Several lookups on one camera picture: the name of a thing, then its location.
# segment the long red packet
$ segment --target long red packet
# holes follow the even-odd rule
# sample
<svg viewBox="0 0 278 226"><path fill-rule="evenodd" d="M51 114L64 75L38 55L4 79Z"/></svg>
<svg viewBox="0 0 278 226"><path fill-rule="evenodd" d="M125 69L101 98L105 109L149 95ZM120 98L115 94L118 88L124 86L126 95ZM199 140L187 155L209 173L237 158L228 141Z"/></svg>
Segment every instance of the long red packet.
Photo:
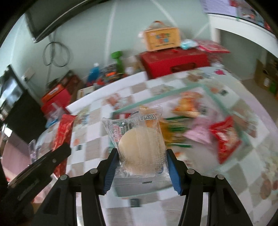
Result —
<svg viewBox="0 0 278 226"><path fill-rule="evenodd" d="M222 164L241 144L232 116L228 116L223 122L211 125L209 130L218 140L218 161Z"/></svg>
<svg viewBox="0 0 278 226"><path fill-rule="evenodd" d="M73 122L76 118L76 115L67 115L63 114L60 120L60 124L56 133L56 137L53 141L53 149L55 151L58 147L60 147L64 142L70 144ZM59 166L57 166L54 170L54 174L57 177L66 173L66 165L67 159L62 161Z"/></svg>

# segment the pink heart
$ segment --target pink heart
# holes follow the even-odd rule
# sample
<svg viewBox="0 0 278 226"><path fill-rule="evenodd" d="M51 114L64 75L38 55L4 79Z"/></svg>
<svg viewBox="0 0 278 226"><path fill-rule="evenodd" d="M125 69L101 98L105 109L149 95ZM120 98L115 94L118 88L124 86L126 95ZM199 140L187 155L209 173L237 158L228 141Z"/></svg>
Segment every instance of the pink heart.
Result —
<svg viewBox="0 0 278 226"><path fill-rule="evenodd" d="M224 71L222 71L220 69L216 70L214 73L217 75L225 75Z"/></svg>

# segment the pink package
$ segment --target pink package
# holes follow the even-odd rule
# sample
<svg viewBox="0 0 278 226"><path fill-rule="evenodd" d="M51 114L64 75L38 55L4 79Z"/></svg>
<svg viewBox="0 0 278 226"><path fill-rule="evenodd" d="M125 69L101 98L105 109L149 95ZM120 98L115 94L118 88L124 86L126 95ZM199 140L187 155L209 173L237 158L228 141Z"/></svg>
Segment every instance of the pink package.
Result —
<svg viewBox="0 0 278 226"><path fill-rule="evenodd" d="M184 137L202 144L211 144L209 126L214 122L217 112L200 105L201 115L194 119L192 128L183 134Z"/></svg>

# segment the blue bottle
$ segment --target blue bottle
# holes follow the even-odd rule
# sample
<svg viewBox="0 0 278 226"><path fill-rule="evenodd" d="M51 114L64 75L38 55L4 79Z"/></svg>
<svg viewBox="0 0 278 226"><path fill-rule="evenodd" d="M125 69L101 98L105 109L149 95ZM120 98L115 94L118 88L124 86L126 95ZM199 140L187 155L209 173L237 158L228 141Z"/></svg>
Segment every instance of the blue bottle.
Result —
<svg viewBox="0 0 278 226"><path fill-rule="evenodd" d="M100 75L100 68L99 68L99 64L98 63L94 63L94 67L91 69L87 82L86 82L86 86L92 86L95 81L97 80L98 76Z"/></svg>

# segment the television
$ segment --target television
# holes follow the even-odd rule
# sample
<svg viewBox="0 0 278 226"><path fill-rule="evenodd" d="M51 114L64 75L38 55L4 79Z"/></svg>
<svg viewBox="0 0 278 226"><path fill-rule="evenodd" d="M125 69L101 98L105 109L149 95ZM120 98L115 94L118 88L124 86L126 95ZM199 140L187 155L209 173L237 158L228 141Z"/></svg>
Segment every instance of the television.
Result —
<svg viewBox="0 0 278 226"><path fill-rule="evenodd" d="M43 40L78 13L107 1L110 0L37 0L25 12L32 41Z"/></svg>

